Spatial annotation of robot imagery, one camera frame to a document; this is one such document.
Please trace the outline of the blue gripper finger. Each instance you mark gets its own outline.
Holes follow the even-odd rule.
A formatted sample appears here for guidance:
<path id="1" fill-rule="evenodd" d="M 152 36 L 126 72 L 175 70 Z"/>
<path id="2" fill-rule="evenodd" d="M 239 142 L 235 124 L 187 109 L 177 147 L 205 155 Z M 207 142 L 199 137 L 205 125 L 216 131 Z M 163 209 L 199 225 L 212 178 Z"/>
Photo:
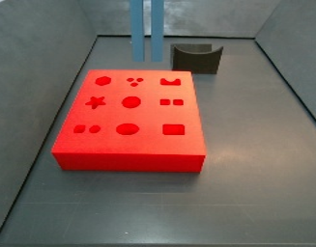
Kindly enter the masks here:
<path id="1" fill-rule="evenodd" d="M 130 0 L 133 60 L 145 61 L 144 0 Z"/>
<path id="2" fill-rule="evenodd" d="M 152 0 L 152 61 L 163 61 L 164 0 Z"/>

